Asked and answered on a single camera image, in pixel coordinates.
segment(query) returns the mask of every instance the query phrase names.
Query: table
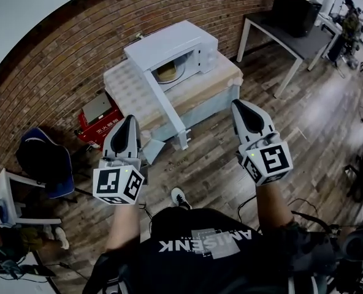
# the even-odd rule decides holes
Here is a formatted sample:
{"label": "table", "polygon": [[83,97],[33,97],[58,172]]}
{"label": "table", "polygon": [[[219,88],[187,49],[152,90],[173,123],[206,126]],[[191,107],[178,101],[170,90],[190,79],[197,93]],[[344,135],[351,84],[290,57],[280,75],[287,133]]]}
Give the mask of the table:
{"label": "table", "polygon": [[269,25],[269,16],[270,12],[257,12],[244,15],[244,27],[242,38],[240,39],[239,51],[237,53],[237,62],[240,62],[243,58],[251,25],[255,26],[287,49],[296,58],[296,61],[274,94],[274,97],[278,98],[303,60],[312,58],[315,55],[308,67],[308,70],[312,70],[319,57],[323,54],[327,44],[330,42],[331,37],[316,26],[312,27],[310,33],[305,37],[293,37],[281,28]]}
{"label": "table", "polygon": [[334,43],[337,41],[337,38],[342,34],[342,27],[336,25],[331,19],[331,17],[329,17],[325,13],[319,13],[317,21],[320,21],[318,27],[321,28],[322,25],[325,24],[329,29],[331,29],[334,32],[333,39],[331,40],[330,44],[326,47],[326,50],[322,55],[322,58],[325,58],[329,53],[330,49],[334,46]]}
{"label": "table", "polygon": [[[197,73],[164,94],[170,108],[188,129],[229,108],[232,100],[239,98],[242,82],[242,71],[217,52],[217,64],[213,70]],[[128,59],[106,71],[104,83],[105,90],[122,114],[134,115],[138,120],[142,145],[149,140],[166,141],[177,135],[163,105],[159,103],[157,93],[139,77]]]}
{"label": "table", "polygon": [[5,168],[3,168],[2,172],[0,172],[0,199],[3,199],[6,203],[7,212],[9,214],[9,221],[6,223],[8,226],[13,226],[15,224],[60,224],[60,219],[27,219],[21,218],[21,208],[25,207],[25,204],[14,202],[10,180],[14,180],[16,182],[29,184],[37,187],[45,187],[44,184],[38,184],[35,180],[25,178],[23,176],[15,175],[13,173],[7,172]]}

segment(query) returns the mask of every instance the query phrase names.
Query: black bag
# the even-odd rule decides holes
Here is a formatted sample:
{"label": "black bag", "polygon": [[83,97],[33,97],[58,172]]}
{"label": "black bag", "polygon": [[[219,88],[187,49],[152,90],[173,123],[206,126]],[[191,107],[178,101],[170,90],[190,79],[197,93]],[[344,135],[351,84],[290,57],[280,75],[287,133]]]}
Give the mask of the black bag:
{"label": "black bag", "polygon": [[63,146],[30,139],[21,142],[15,155],[22,170],[37,182],[62,183],[71,175],[68,154]]}

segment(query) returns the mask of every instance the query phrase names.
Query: brick wall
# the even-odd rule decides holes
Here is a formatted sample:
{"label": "brick wall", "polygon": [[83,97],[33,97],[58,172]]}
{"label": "brick wall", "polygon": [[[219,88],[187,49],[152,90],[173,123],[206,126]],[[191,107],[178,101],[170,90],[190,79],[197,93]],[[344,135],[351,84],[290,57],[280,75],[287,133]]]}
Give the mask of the brick wall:
{"label": "brick wall", "polygon": [[[269,10],[273,0],[73,0],[39,23],[0,65],[0,171],[21,172],[20,137],[41,126],[72,152],[83,105],[103,92],[102,73],[125,59],[138,32],[189,20],[237,54],[243,14]],[[266,39],[251,29],[248,46]]]}

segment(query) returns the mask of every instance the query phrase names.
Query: red fire extinguisher box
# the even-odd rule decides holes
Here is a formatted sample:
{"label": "red fire extinguisher box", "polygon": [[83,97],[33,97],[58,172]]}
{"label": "red fire extinguisher box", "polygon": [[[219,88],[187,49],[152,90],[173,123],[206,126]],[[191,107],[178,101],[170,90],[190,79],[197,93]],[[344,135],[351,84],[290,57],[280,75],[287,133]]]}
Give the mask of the red fire extinguisher box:
{"label": "red fire extinguisher box", "polygon": [[104,140],[111,128],[124,118],[116,102],[110,97],[108,97],[108,99],[112,109],[94,124],[88,124],[83,112],[78,115],[81,127],[80,130],[77,131],[78,138],[99,150],[102,150]]}

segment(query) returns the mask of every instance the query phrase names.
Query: desk leg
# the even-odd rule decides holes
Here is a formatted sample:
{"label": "desk leg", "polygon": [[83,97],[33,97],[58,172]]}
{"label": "desk leg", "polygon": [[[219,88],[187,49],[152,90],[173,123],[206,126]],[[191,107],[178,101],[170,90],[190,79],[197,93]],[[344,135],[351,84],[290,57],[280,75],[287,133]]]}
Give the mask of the desk leg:
{"label": "desk leg", "polygon": [[341,35],[340,33],[334,35],[333,39],[329,43],[329,46],[326,48],[325,52],[323,53],[322,58],[325,58],[327,56],[327,54],[329,53],[329,51],[331,50],[331,48],[333,47],[334,43],[337,41],[340,35]]}
{"label": "desk leg", "polygon": [[237,52],[237,58],[236,58],[237,62],[240,62],[243,59],[245,45],[247,44],[248,33],[250,32],[250,26],[251,26],[250,21],[245,19],[242,38],[240,39],[239,51]]}
{"label": "desk leg", "polygon": [[318,53],[316,54],[314,60],[312,60],[311,64],[308,66],[307,70],[311,71],[315,64],[318,62],[318,59],[321,57],[323,51],[326,49],[327,45],[323,46],[320,51],[318,51]]}
{"label": "desk leg", "polygon": [[25,218],[16,218],[16,223],[19,224],[33,224],[33,225],[39,225],[39,224],[60,224],[60,219],[25,219]]}
{"label": "desk leg", "polygon": [[292,79],[293,75],[296,73],[297,69],[301,65],[303,60],[301,58],[296,58],[296,61],[294,61],[294,64],[292,65],[291,69],[289,70],[288,74],[286,74],[284,80],[282,81],[280,87],[277,89],[277,91],[274,94],[275,98],[279,98],[281,93],[284,91],[286,85],[288,85],[289,81]]}

